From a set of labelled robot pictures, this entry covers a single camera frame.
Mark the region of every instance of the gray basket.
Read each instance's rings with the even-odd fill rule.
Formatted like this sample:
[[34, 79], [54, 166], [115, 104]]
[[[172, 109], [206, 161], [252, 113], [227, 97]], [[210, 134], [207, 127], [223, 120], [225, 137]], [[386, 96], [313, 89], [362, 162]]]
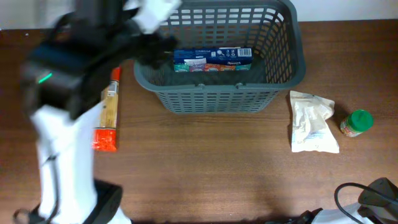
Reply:
[[297, 13], [289, 0], [184, 1], [160, 33], [176, 37], [181, 49], [251, 47], [254, 52], [250, 71], [176, 73], [172, 58], [159, 70], [136, 62], [138, 83], [177, 114], [258, 112], [304, 77]]

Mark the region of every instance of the small jar with green cap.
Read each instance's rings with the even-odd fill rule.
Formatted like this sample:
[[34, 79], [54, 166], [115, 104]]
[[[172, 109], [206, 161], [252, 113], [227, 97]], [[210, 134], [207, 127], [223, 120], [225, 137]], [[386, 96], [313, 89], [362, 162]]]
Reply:
[[357, 110], [341, 122], [340, 130], [348, 137], [355, 137], [372, 126], [372, 115], [366, 110]]

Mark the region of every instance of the black wire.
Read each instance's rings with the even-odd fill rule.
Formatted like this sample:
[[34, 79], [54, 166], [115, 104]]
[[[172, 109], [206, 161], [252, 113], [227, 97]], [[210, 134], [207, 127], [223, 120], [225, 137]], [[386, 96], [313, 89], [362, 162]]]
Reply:
[[363, 222], [359, 221], [357, 218], [355, 218], [354, 216], [352, 216], [351, 214], [349, 214], [345, 209], [343, 209], [343, 207], [340, 205], [339, 201], [338, 201], [338, 192], [345, 188], [345, 187], [357, 187], [357, 188], [361, 188], [363, 190], [367, 190], [370, 191], [378, 196], [380, 196], [381, 198], [383, 198], [384, 200], [394, 204], [394, 205], [398, 205], [398, 200], [394, 199], [394, 198], [390, 198], [389, 196], [378, 192], [377, 190], [374, 190], [368, 186], [362, 185], [362, 184], [357, 184], [357, 183], [345, 183], [345, 184], [341, 184], [340, 186], [338, 186], [335, 190], [335, 202], [336, 205], [338, 207], [338, 209], [343, 212], [348, 218], [352, 219], [354, 222], [359, 223], [359, 224], [364, 224]]
[[[51, 142], [50, 141], [45, 141], [47, 144], [47, 151], [48, 151], [48, 155], [49, 158], [44, 162], [43, 166], [47, 163], [50, 162], [51, 164], [51, 169], [52, 169], [52, 175], [53, 175], [53, 185], [54, 185], [54, 191], [55, 191], [55, 205], [54, 208], [50, 214], [50, 216], [48, 217], [48, 219], [37, 222], [35, 224], [50, 224], [51, 221], [54, 219], [54, 217], [57, 215], [58, 210], [59, 210], [59, 205], [60, 205], [60, 189], [59, 189], [59, 182], [58, 182], [58, 170], [57, 170], [57, 166], [56, 166], [56, 160], [57, 160], [57, 155], [55, 155], [54, 151], [52, 150], [52, 146], [51, 146]], [[14, 223], [16, 224], [23, 224], [19, 219], [18, 216], [19, 214], [25, 214], [29, 217], [30, 215], [30, 211], [26, 210], [26, 209], [18, 209], [15, 211], [13, 217]]]

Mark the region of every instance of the blue box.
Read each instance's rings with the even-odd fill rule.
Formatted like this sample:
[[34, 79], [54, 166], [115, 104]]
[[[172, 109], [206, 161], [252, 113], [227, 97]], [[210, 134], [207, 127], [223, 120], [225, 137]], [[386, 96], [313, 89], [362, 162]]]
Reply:
[[253, 61], [250, 48], [174, 50], [175, 72], [218, 72], [249, 70]]

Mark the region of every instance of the white pouch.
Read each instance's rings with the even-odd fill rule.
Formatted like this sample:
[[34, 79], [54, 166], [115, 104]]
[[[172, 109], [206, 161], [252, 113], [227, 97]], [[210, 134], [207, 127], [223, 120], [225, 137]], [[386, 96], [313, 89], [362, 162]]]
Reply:
[[290, 103], [293, 111], [292, 152], [339, 153], [336, 139], [326, 124], [326, 120], [335, 112], [335, 102], [290, 91]]

